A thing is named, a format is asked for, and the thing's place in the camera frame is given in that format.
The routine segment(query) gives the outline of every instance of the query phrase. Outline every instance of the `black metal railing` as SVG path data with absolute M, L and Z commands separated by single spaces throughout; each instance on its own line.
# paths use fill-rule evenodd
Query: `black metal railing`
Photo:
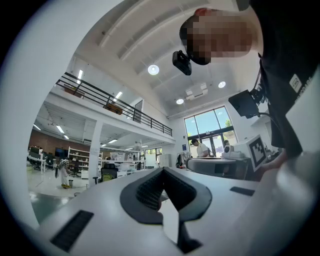
M 153 129 L 161 131 L 164 134 L 172 136 L 172 129 L 170 127 L 155 120 L 133 106 L 130 106 L 115 96 L 103 91 L 102 89 L 97 88 L 82 79 L 78 79 L 70 73 L 64 73 L 64 75 L 55 84 L 65 88 L 68 93 L 82 99 L 86 98 L 86 100 L 91 101 L 106 110 L 119 115 L 125 115 L 128 119 L 137 123 L 145 124 Z

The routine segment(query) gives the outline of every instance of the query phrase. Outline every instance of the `black shirt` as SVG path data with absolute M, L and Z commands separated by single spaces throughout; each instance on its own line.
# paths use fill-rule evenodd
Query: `black shirt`
M 317 8 L 310 6 L 309 1 L 295 4 L 251 0 L 250 5 L 260 21 L 263 36 L 260 83 L 269 102 L 269 114 L 279 127 L 271 121 L 271 144 L 285 148 L 292 158 L 302 148 L 286 113 L 311 82 L 319 63 Z

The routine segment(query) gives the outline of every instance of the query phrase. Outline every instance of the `white column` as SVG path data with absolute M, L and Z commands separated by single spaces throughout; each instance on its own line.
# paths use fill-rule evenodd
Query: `white column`
M 89 187 L 95 185 L 95 180 L 93 177 L 98 176 L 98 160 L 100 154 L 100 135 L 102 130 L 103 122 L 98 120 L 95 123 L 94 132 L 90 147 L 89 156 Z

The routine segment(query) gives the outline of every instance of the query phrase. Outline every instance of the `black vent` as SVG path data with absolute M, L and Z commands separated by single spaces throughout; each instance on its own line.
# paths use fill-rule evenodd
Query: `black vent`
M 51 243 L 68 252 L 93 215 L 92 212 L 80 210 L 71 220 L 69 220 L 62 230 L 52 238 Z

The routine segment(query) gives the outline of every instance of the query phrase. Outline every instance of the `black camera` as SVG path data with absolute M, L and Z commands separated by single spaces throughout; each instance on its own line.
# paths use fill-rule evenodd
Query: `black camera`
M 176 66 L 186 76 L 190 76 L 192 73 L 191 63 L 188 56 L 186 56 L 182 50 L 175 51 L 172 54 L 172 64 Z

